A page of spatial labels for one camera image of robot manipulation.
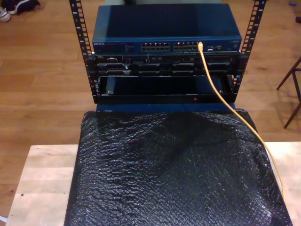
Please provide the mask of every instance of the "wooden floor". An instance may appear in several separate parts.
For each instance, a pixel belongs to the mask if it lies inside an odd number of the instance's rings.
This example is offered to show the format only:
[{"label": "wooden floor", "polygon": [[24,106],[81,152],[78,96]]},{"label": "wooden floor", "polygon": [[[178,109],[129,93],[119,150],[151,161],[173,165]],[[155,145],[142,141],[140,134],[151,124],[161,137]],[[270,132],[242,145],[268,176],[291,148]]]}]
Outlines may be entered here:
[{"label": "wooden floor", "polygon": [[[252,0],[227,0],[244,36]],[[101,0],[84,0],[92,37]],[[301,141],[292,79],[276,87],[301,55],[301,25],[283,0],[267,3],[237,99],[266,141]],[[0,215],[7,216],[31,145],[77,144],[86,111],[95,110],[68,1],[0,24]]]}]

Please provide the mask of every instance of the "black bubble wrap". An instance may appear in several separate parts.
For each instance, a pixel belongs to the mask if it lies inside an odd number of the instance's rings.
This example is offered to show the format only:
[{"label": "black bubble wrap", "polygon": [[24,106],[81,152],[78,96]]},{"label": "black bubble wrap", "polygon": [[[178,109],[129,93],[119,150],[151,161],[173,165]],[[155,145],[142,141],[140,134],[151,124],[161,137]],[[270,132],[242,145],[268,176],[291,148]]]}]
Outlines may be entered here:
[{"label": "black bubble wrap", "polygon": [[233,114],[88,112],[64,225],[292,223],[263,145]]}]

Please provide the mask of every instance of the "shoe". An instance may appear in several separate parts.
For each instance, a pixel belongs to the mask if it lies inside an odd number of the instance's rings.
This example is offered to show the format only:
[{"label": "shoe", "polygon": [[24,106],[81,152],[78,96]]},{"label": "shoe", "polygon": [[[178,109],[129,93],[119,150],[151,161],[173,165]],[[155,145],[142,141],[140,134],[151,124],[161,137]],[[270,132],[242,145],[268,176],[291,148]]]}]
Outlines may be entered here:
[{"label": "shoe", "polygon": [[10,14],[3,8],[0,8],[0,22],[7,22],[10,20]]},{"label": "shoe", "polygon": [[15,14],[14,0],[2,0],[1,7],[4,8],[10,15]]},{"label": "shoe", "polygon": [[23,12],[33,11],[36,6],[41,5],[38,0],[17,0],[15,3],[17,3],[15,8],[17,15]]}]

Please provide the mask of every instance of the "blue box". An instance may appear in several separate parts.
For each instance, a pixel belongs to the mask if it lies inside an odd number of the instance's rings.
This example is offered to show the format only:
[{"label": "blue box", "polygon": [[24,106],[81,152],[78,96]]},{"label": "blue box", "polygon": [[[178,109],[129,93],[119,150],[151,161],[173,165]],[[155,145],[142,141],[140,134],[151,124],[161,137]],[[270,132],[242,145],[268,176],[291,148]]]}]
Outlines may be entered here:
[{"label": "blue box", "polygon": [[242,41],[228,4],[100,6],[93,36],[97,55],[239,51]]}]

